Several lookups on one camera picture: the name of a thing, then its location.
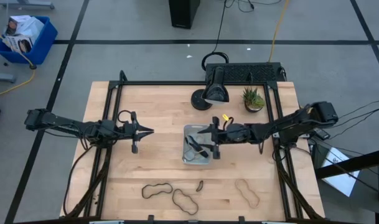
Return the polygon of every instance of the floor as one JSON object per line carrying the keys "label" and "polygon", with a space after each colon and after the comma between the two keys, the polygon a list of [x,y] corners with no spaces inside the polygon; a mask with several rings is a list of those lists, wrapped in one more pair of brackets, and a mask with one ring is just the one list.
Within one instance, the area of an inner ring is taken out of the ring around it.
{"label": "floor", "polygon": [[[200,62],[214,48],[223,2],[203,0],[191,30],[171,27],[167,0],[54,0],[54,5],[52,11],[8,11],[48,16],[58,36],[35,79],[0,96],[0,223],[35,142],[35,133],[23,125],[27,110],[48,107],[81,120],[91,82],[115,80],[120,70],[129,80],[204,80]],[[218,51],[231,62],[267,61],[271,46],[266,40],[273,37],[283,5],[255,4],[254,12],[243,13],[235,3],[225,11]],[[249,10],[245,2],[241,8]],[[0,32],[5,23],[6,10],[0,6]],[[379,99],[379,0],[290,1],[277,40],[273,61],[285,67],[300,104],[326,100],[344,114]],[[30,77],[27,65],[4,62],[0,56],[0,72],[16,74],[17,83]],[[10,87],[0,83],[0,91]],[[15,222],[58,217],[76,143],[43,137]],[[329,143],[360,153],[379,150],[379,112]],[[337,200],[324,183],[319,187],[327,218],[374,223],[374,213]]]}

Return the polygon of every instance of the paper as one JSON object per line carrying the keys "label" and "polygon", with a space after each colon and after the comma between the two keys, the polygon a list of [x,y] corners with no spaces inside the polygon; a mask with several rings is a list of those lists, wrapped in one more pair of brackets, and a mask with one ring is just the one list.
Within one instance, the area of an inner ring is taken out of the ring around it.
{"label": "paper", "polygon": [[[342,154],[338,149],[334,147],[330,149],[329,153],[326,155],[326,158],[334,163],[339,163],[349,159],[346,155]],[[325,159],[322,167],[332,164],[327,159]],[[358,177],[359,171],[350,172],[350,174],[352,174],[354,177]],[[327,182],[332,187],[349,197],[356,180],[348,174],[340,174],[334,177],[324,178],[323,181]]]}

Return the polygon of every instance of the blue bin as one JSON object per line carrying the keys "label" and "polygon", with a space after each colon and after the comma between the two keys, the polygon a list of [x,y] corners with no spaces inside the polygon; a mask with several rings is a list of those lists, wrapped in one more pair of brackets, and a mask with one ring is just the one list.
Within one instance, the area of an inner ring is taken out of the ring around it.
{"label": "blue bin", "polygon": [[[34,65],[41,65],[52,44],[58,34],[58,31],[51,24],[50,18],[46,16],[36,16],[36,18],[44,23],[39,37],[35,41],[32,50],[25,55]],[[19,53],[13,52],[7,45],[0,39],[0,55],[12,63],[28,63]]]}

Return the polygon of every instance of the yellow cable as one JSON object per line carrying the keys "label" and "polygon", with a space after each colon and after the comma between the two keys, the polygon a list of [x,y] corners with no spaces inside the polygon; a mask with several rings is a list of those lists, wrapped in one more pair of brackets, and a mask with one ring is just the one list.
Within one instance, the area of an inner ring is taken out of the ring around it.
{"label": "yellow cable", "polygon": [[[15,50],[17,53],[19,53],[25,60],[27,60],[27,62],[31,65],[31,66],[34,66],[33,65],[33,63],[25,56],[25,55],[23,55],[22,53],[20,53],[20,51],[18,51],[18,50]],[[17,85],[17,86],[14,86],[14,87],[12,87],[12,88],[10,88],[10,89],[8,89],[8,90],[6,90],[6,91],[2,91],[2,92],[0,92],[0,95],[2,95],[2,94],[5,94],[5,93],[7,93],[7,92],[9,92],[9,91],[11,91],[11,90],[14,90],[14,89],[16,89],[16,88],[19,88],[20,86],[22,86],[22,85],[26,85],[26,84],[28,84],[29,82],[31,82],[32,80],[33,80],[33,78],[34,78],[34,76],[35,76],[35,70],[33,70],[33,74],[32,74],[32,76],[29,78],[29,80],[28,81],[26,81],[26,82],[22,82],[21,84],[19,84],[19,85]]]}
{"label": "yellow cable", "polygon": [[283,20],[284,12],[286,11],[286,8],[288,7],[288,3],[289,3],[289,0],[286,0],[286,2],[284,3],[284,6],[283,6],[283,10],[282,10],[281,17],[279,18],[279,21],[278,21],[278,23],[276,24],[275,33],[274,33],[274,38],[272,39],[271,53],[269,54],[268,62],[271,62],[272,54],[274,54],[276,34],[278,33],[279,25],[281,25],[281,22],[282,22],[282,20]]}

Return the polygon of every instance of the desk lamp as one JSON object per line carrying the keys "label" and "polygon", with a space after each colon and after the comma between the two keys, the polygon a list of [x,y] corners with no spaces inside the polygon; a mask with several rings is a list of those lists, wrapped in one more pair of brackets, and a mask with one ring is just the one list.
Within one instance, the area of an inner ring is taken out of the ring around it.
{"label": "desk lamp", "polygon": [[223,104],[229,102],[229,94],[224,87],[225,71],[222,67],[213,70],[211,79],[206,84],[206,89],[194,91],[190,98],[192,106],[197,110],[207,110],[212,104]]}

